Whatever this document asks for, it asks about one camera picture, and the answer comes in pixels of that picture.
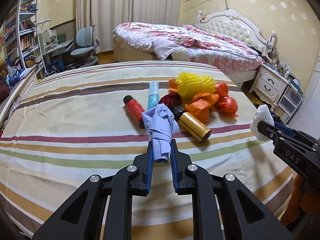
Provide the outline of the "gold black bottle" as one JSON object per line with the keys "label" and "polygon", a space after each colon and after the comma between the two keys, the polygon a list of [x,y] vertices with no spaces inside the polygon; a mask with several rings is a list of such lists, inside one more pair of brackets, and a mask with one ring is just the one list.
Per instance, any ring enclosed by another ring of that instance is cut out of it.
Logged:
{"label": "gold black bottle", "polygon": [[200,143],[204,143],[211,135],[211,129],[182,108],[174,107],[172,113],[179,126],[190,133]]}

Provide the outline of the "clear plastic drawer unit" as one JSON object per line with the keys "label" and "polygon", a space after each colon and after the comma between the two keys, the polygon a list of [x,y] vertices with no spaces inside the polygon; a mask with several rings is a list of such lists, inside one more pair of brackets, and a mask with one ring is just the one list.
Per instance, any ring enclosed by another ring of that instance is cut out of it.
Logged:
{"label": "clear plastic drawer unit", "polygon": [[280,118],[281,122],[286,125],[294,116],[302,101],[302,94],[293,85],[289,84],[273,111]]}

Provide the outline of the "white nightstand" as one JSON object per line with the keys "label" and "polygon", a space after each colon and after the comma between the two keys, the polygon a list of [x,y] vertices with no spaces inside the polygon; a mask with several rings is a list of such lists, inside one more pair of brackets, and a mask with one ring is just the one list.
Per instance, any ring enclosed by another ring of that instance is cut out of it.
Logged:
{"label": "white nightstand", "polygon": [[249,92],[255,92],[261,101],[269,104],[274,110],[288,85],[289,81],[286,78],[261,64]]}

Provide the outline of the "red plastic bag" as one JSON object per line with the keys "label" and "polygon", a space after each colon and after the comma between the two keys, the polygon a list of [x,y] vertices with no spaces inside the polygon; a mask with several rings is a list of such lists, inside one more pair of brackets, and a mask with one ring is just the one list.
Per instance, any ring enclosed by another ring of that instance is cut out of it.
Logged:
{"label": "red plastic bag", "polygon": [[217,111],[225,116],[237,117],[238,104],[234,98],[229,96],[228,86],[225,82],[215,85],[215,94],[219,96],[215,104]]}

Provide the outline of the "orange plastic bag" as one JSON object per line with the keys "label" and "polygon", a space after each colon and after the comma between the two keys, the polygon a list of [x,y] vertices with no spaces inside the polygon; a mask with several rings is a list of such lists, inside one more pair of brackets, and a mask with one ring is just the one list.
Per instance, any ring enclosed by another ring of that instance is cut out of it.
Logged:
{"label": "orange plastic bag", "polygon": [[[169,91],[177,93],[177,85],[175,79],[169,80]],[[180,105],[200,122],[206,124],[210,114],[215,111],[214,105],[217,103],[219,96],[211,93],[199,93],[192,98],[182,98]]]}

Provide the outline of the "yellow foam fruit net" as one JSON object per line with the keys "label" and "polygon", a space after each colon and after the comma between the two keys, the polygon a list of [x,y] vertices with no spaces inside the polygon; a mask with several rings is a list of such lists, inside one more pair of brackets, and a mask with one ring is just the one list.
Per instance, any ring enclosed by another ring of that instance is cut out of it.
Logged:
{"label": "yellow foam fruit net", "polygon": [[188,72],[181,72],[175,79],[177,92],[182,98],[192,98],[199,93],[215,92],[215,80],[208,76],[199,76]]}

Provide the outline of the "striped bed sheet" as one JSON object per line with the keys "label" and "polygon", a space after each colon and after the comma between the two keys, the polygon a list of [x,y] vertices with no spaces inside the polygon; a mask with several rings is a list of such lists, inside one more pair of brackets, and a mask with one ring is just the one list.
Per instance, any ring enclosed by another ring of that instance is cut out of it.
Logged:
{"label": "striped bed sheet", "polygon": [[236,118],[213,113],[208,141],[174,135],[178,149],[209,173],[234,174],[279,216],[293,190],[291,169],[272,142],[249,129],[253,103],[215,67],[199,63],[140,61],[70,70],[42,80],[22,100],[1,135],[1,204],[27,236],[91,175],[107,177],[146,151],[148,135],[131,120],[123,98],[148,106],[149,84],[159,94],[182,72],[225,82],[238,104]]}

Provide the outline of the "dark red cloth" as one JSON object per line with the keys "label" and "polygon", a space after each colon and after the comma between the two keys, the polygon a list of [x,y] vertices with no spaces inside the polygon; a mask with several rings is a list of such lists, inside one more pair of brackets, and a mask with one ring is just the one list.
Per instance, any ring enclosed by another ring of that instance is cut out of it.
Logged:
{"label": "dark red cloth", "polygon": [[176,92],[169,93],[163,96],[158,104],[165,104],[168,108],[178,107],[182,104],[182,98]]}

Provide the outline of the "red black bottle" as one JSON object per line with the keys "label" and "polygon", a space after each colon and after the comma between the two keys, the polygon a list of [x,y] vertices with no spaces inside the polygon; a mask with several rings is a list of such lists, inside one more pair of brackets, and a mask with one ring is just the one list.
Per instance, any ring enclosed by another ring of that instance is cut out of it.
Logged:
{"label": "red black bottle", "polygon": [[127,114],[139,125],[140,128],[145,128],[142,113],[145,112],[141,104],[132,96],[127,95],[123,98],[124,108]]}

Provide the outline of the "white tufted headboard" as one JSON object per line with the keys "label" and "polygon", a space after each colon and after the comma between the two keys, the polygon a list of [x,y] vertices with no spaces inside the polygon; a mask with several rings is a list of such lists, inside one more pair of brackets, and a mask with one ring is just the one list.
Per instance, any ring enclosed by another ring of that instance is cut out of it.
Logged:
{"label": "white tufted headboard", "polygon": [[195,26],[210,34],[236,38],[262,53],[266,52],[268,41],[261,35],[259,27],[234,9],[226,9],[210,15],[204,15],[199,10]]}

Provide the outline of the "light blue tube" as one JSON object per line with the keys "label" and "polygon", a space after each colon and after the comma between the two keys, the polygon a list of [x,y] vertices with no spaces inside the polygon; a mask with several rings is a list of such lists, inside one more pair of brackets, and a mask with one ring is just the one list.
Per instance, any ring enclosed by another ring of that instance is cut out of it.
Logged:
{"label": "light blue tube", "polygon": [[159,102],[159,83],[151,81],[149,83],[148,109],[152,109]]}

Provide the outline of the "light blue desk chair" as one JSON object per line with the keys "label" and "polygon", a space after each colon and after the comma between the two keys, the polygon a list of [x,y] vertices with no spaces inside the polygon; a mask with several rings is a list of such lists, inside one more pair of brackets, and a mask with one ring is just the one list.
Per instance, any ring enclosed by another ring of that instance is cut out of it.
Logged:
{"label": "light blue desk chair", "polygon": [[100,46],[98,39],[93,38],[95,25],[81,28],[76,34],[77,48],[71,52],[71,57],[77,60],[66,66],[66,70],[91,67],[98,64],[98,57],[95,56],[95,50]]}

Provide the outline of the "floral pink bed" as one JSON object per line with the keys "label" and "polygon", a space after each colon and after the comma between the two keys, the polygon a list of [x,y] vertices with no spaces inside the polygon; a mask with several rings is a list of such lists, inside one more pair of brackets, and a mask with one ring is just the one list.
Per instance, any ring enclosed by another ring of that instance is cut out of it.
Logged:
{"label": "floral pink bed", "polygon": [[188,49],[189,62],[211,65],[226,75],[255,70],[263,61],[244,42],[192,25],[127,22],[114,29],[113,54],[117,62],[172,60],[172,52],[180,47]]}

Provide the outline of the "grey study desk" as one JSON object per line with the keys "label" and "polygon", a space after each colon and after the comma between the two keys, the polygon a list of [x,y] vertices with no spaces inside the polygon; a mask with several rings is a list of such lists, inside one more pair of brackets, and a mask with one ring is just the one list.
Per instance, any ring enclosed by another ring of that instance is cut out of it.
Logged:
{"label": "grey study desk", "polygon": [[57,57],[59,61],[62,61],[62,54],[68,52],[74,45],[74,40],[67,40],[62,43],[58,43],[57,34],[50,36],[50,31],[44,33],[38,33],[39,46],[41,56],[44,61],[45,74],[53,74],[53,70],[49,69],[51,64],[50,57]]}

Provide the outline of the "white bookshelf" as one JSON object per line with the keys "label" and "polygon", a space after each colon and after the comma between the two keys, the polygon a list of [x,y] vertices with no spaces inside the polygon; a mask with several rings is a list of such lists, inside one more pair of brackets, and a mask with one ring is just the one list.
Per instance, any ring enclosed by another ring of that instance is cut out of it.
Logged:
{"label": "white bookshelf", "polygon": [[3,24],[6,64],[21,69],[35,67],[37,78],[47,76],[40,50],[38,0],[17,0]]}

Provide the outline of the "beige curtains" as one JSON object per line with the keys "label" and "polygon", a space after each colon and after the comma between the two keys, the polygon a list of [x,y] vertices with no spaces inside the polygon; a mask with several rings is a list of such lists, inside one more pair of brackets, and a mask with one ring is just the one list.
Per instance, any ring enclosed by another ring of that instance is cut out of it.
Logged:
{"label": "beige curtains", "polygon": [[76,0],[76,28],[94,26],[97,53],[113,50],[113,30],[125,22],[176,25],[180,0]]}

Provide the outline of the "white round bed post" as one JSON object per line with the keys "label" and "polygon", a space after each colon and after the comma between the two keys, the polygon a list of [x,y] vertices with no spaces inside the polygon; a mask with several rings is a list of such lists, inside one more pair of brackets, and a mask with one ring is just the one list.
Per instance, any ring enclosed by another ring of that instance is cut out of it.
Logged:
{"label": "white round bed post", "polygon": [[175,48],[171,54],[171,57],[173,61],[189,62],[189,51],[184,47]]}

